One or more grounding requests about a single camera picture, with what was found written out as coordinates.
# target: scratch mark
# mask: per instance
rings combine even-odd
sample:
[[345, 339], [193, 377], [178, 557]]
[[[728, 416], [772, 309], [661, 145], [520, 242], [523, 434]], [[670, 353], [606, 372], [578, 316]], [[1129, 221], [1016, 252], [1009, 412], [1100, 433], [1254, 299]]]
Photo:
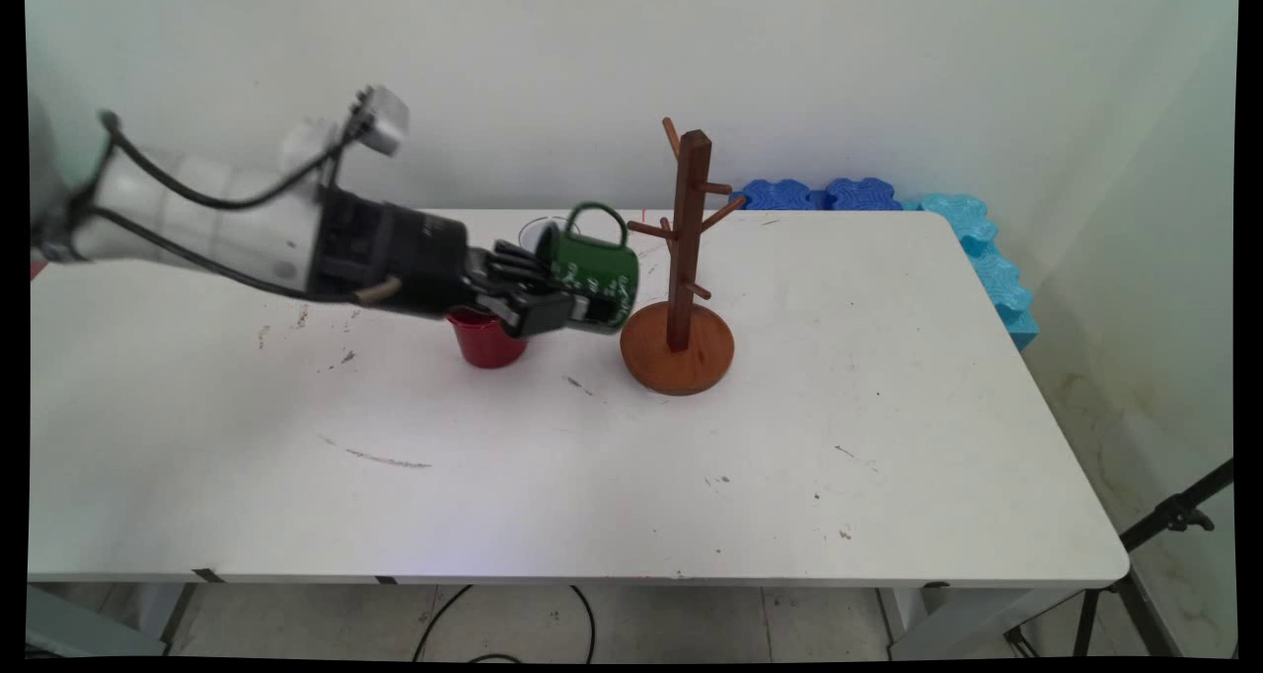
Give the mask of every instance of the scratch mark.
[[592, 394], [592, 390], [587, 389], [587, 386], [584, 386], [584, 385], [578, 384], [578, 381], [576, 381], [575, 378], [572, 378], [570, 375], [566, 375], [566, 381], [568, 381], [570, 384], [572, 384], [575, 386], [578, 386], [578, 389], [584, 390], [584, 394], [586, 394], [586, 395], [595, 395], [595, 394]]
[[333, 439], [330, 439], [328, 436], [325, 436], [325, 434], [317, 434], [317, 436], [320, 436], [320, 439], [322, 442], [328, 443], [333, 448], [340, 448], [340, 450], [345, 451], [346, 453], [351, 453], [351, 456], [354, 456], [356, 458], [369, 458], [369, 461], [376, 461], [379, 463], [385, 463], [388, 466], [398, 466], [398, 467], [429, 467], [431, 466], [429, 463], [417, 463], [414, 461], [397, 461], [397, 458], [384, 458], [384, 457], [380, 457], [380, 456], [373, 456], [371, 453], [364, 453], [362, 451], [355, 451], [354, 448], [346, 448], [344, 444], [337, 444], [337, 443], [333, 442]]

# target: table leg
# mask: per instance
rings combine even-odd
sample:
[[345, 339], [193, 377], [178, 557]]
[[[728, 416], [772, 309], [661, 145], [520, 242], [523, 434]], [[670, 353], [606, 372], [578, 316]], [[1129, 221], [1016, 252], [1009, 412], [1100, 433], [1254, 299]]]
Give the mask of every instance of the table leg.
[[[952, 590], [943, 602], [890, 644], [892, 660], [967, 655], [986, 636], [1003, 636], [1024, 620], [1072, 595], [1063, 590]], [[892, 616], [892, 634], [895, 629]]]

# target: light blue foam block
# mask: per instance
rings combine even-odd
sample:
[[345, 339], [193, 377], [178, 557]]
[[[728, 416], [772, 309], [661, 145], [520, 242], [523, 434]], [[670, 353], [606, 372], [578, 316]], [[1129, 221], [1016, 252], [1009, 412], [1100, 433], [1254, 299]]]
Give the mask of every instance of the light blue foam block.
[[988, 298], [1005, 326], [1031, 308], [1033, 295], [1018, 282], [1022, 278], [1021, 269], [1012, 260], [1004, 259], [994, 242], [988, 242], [981, 255], [970, 255], [969, 263], [974, 264], [978, 280], [983, 282]]
[[981, 255], [984, 249], [995, 241], [999, 231], [995, 223], [986, 218], [986, 206], [967, 193], [932, 193], [922, 197], [921, 210], [942, 215], [956, 232], [965, 254]]
[[1015, 321], [1005, 323], [1005, 327], [1019, 350], [1024, 350], [1039, 335], [1039, 326], [1036, 326], [1029, 309], [1023, 309], [1022, 314], [1018, 314]]

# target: black cable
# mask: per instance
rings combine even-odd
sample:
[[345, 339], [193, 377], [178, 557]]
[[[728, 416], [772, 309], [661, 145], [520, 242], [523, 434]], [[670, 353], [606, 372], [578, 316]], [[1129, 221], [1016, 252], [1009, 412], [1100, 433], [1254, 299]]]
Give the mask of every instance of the black cable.
[[[429, 633], [433, 631], [434, 625], [438, 624], [438, 620], [443, 616], [443, 614], [446, 614], [447, 609], [455, 605], [456, 600], [461, 599], [461, 596], [464, 596], [465, 592], [470, 591], [470, 587], [474, 585], [465, 585], [464, 587], [461, 587], [461, 591], [456, 592], [456, 596], [447, 600], [447, 602], [443, 604], [443, 606], [438, 610], [438, 614], [436, 614], [434, 617], [429, 620], [429, 624], [426, 625], [424, 633], [421, 634], [421, 641], [417, 643], [417, 650], [412, 653], [413, 663], [417, 663], [417, 660], [421, 658], [421, 652], [426, 649], [426, 641], [429, 640]], [[584, 659], [584, 663], [585, 664], [591, 663], [592, 653], [596, 650], [596, 616], [592, 616], [592, 606], [587, 604], [587, 597], [584, 596], [584, 592], [578, 591], [578, 587], [576, 587], [575, 585], [571, 585], [570, 588], [572, 588], [575, 593], [578, 595], [578, 601], [584, 602], [584, 610], [587, 611], [587, 631], [589, 631], [587, 658]], [[486, 653], [479, 655], [477, 658], [470, 659], [467, 663], [481, 663], [484, 660], [493, 660], [493, 659], [509, 660], [510, 663], [522, 663], [517, 658], [504, 653]]]
[[256, 206], [264, 205], [266, 201], [277, 200], [282, 192], [288, 191], [289, 187], [294, 187], [294, 184], [302, 182], [302, 178], [306, 178], [312, 169], [317, 169], [320, 165], [323, 165], [330, 157], [342, 153], [344, 148], [355, 143], [355, 139], [359, 138], [360, 134], [362, 134], [368, 128], [368, 125], [362, 125], [356, 134], [342, 133], [342, 138], [340, 138], [337, 143], [331, 144], [327, 150], [313, 157], [313, 159], [307, 160], [306, 165], [301, 165], [301, 168], [294, 169], [293, 173], [282, 178], [280, 183], [277, 183], [275, 187], [269, 188], [269, 191], [259, 193], [259, 196], [255, 197], [245, 197], [245, 200], [227, 201], [220, 200], [220, 197], [210, 197], [206, 196], [206, 193], [195, 191], [195, 188], [181, 183], [179, 179], [172, 178], [171, 174], [167, 174], [165, 170], [159, 168], [159, 165], [154, 165], [154, 162], [149, 160], [148, 157], [144, 157], [144, 153], [140, 152], [138, 146], [131, 144], [128, 136], [123, 134], [123, 124], [119, 120], [119, 116], [114, 115], [114, 112], [101, 111], [101, 124], [105, 125], [105, 133], [110, 134], [110, 143], [114, 143], [119, 150], [125, 153], [125, 155], [131, 159], [131, 162], [135, 162], [140, 169], [144, 169], [150, 178], [158, 179], [158, 182], [163, 183], [171, 192], [178, 193], [178, 196], [195, 202], [195, 205], [208, 206], [211, 210], [226, 211], [253, 210]]
[[258, 278], [250, 277], [246, 273], [240, 273], [237, 269], [230, 269], [225, 264], [217, 263], [217, 260], [206, 259], [203, 255], [195, 254], [184, 249], [184, 246], [178, 245], [176, 241], [163, 237], [162, 234], [149, 231], [149, 229], [141, 227], [140, 223], [133, 222], [130, 218], [119, 215], [117, 211], [105, 210], [104, 206], [93, 206], [90, 210], [92, 215], [107, 220], [119, 225], [121, 229], [126, 229], [131, 234], [143, 237], [143, 240], [153, 242], [153, 245], [160, 246], [160, 249], [172, 251], [178, 258], [188, 260], [189, 264], [200, 265], [200, 268], [207, 269], [210, 273], [220, 274], [220, 277], [232, 278], [236, 283], [244, 283], [244, 285], [253, 287], [253, 289], [259, 289], [261, 292], [272, 292], [277, 295], [288, 295], [288, 298], [297, 298], [302, 301], [311, 301], [311, 303], [360, 303], [359, 295], [351, 294], [311, 294], [311, 292], [302, 292], [297, 289], [290, 289], [289, 287], [280, 287], [277, 283], [260, 282]]
[[471, 658], [469, 663], [482, 663], [484, 660], [496, 660], [496, 659], [509, 660], [509, 663], [522, 663], [517, 658], [513, 658], [512, 655], [504, 653], [489, 653], [486, 655], [479, 655], [477, 658]]

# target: robotic hand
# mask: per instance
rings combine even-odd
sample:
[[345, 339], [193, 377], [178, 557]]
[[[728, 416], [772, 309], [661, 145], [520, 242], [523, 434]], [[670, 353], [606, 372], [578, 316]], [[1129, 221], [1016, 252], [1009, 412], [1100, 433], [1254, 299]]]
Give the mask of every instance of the robotic hand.
[[[302, 301], [424, 318], [465, 306], [499, 314], [512, 337], [560, 327], [618, 332], [635, 299], [634, 274], [630, 295], [566, 282], [544, 250], [556, 245], [556, 227], [536, 254], [508, 241], [488, 251], [467, 245], [464, 223], [337, 187], [345, 148], [361, 143], [394, 155], [407, 136], [408, 107], [384, 87], [357, 93], [341, 134], [330, 124], [299, 125], [282, 152], [283, 178], [140, 152], [117, 116], [102, 112], [109, 146], [93, 178], [72, 192], [56, 168], [44, 110], [29, 92], [27, 111], [33, 260], [158, 260]], [[221, 200], [189, 184], [251, 197]]]

